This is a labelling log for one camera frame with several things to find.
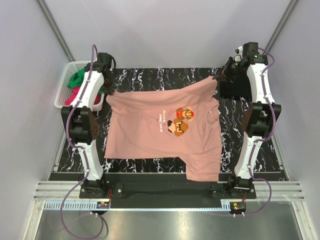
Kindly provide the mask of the pink printed t-shirt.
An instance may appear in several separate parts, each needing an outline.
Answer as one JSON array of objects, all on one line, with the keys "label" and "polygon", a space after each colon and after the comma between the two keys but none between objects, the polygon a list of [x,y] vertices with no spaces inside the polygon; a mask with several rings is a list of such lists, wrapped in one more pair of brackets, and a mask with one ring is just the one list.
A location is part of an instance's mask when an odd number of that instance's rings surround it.
[{"label": "pink printed t-shirt", "polygon": [[181,89],[114,92],[105,158],[180,158],[186,178],[216,182],[222,158],[217,81],[209,76]]}]

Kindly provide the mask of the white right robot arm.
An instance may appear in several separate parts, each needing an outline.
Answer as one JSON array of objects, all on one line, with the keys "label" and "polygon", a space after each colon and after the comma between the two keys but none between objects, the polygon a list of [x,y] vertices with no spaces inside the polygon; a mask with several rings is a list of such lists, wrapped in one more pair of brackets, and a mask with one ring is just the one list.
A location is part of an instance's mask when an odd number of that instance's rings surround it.
[{"label": "white right robot arm", "polygon": [[240,76],[248,80],[251,105],[242,118],[243,145],[239,160],[227,184],[221,190],[231,198],[243,198],[254,193],[253,182],[256,159],[262,143],[274,134],[282,107],[272,96],[268,78],[268,62],[271,55],[259,47],[257,42],[247,42],[236,49],[213,79],[235,84]]}]

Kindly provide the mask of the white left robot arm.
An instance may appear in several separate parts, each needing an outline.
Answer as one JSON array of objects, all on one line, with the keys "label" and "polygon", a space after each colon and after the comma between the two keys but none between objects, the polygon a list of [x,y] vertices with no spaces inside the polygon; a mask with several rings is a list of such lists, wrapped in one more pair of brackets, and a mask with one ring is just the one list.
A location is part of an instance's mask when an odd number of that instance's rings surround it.
[{"label": "white left robot arm", "polygon": [[78,182],[82,198],[108,196],[108,184],[96,143],[99,124],[93,111],[99,90],[112,85],[115,66],[115,59],[109,53],[99,52],[96,60],[92,57],[84,68],[83,82],[74,100],[61,108],[67,141],[78,151],[84,167],[84,177]]}]

